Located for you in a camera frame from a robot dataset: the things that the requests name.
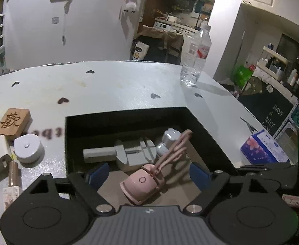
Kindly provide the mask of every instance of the cabinet handle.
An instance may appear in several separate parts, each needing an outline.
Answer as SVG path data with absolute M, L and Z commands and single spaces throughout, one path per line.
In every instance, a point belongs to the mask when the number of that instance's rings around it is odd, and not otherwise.
M 243 2 L 244 2 L 245 4 L 250 4 L 250 5 L 251 5 L 251 2 L 249 2 L 249 1 L 243 0 Z

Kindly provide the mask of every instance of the chinese character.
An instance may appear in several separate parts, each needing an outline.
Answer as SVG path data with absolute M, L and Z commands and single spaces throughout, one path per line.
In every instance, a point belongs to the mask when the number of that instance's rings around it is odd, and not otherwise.
M 15 111 L 15 113 L 7 114 L 7 118 L 5 121 L 1 121 L 2 123 L 1 128 L 8 128 L 12 125 L 18 127 L 19 125 L 16 125 L 16 121 L 20 120 L 20 116 L 18 116 L 18 113 Z

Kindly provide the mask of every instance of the wooden block with chinese character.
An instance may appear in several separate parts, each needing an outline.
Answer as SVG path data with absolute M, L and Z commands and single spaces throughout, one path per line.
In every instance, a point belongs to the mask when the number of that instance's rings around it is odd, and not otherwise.
M 30 112 L 28 109 L 8 109 L 0 121 L 0 135 L 4 135 L 8 140 L 18 138 L 29 119 Z

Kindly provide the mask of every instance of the kitchen counter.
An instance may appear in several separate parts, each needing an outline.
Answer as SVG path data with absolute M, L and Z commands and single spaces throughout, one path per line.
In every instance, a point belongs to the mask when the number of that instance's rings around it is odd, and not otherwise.
M 193 28 L 181 25 L 181 24 L 177 24 L 177 23 L 174 23 L 174 22 L 162 20 L 162 19 L 159 19 L 159 18 L 156 18 L 155 20 L 158 21 L 158 22 L 160 22 L 160 23 L 168 24 L 170 26 L 175 26 L 175 27 L 178 27 L 178 28 L 186 29 L 186 30 L 191 31 L 193 33 L 197 33 L 198 32 L 198 30 L 196 30 L 196 29 L 193 29 Z
M 240 147 L 251 132 L 240 117 L 257 130 L 263 126 L 207 74 L 201 75 L 197 87 L 181 85 L 180 69 L 168 63 L 98 61 L 33 67 L 0 76 L 0 119 L 8 108 L 28 108 L 33 119 L 28 133 L 39 134 L 45 148 L 37 166 L 19 163 L 22 188 L 45 172 L 54 178 L 66 176 L 66 116 L 107 111 L 186 106 L 235 167 L 249 164 Z M 69 102 L 58 104 L 62 97 Z M 2 188 L 7 185 L 8 178 L 0 178 L 0 216 Z

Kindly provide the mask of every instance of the pink electric device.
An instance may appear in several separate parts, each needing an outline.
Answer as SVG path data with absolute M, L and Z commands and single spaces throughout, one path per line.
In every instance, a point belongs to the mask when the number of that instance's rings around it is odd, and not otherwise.
M 184 145 L 192 133 L 191 130 L 184 131 L 155 165 L 146 164 L 120 182 L 120 187 L 129 200 L 141 205 L 164 186 L 162 168 L 171 162 L 178 161 L 184 155 L 187 149 Z

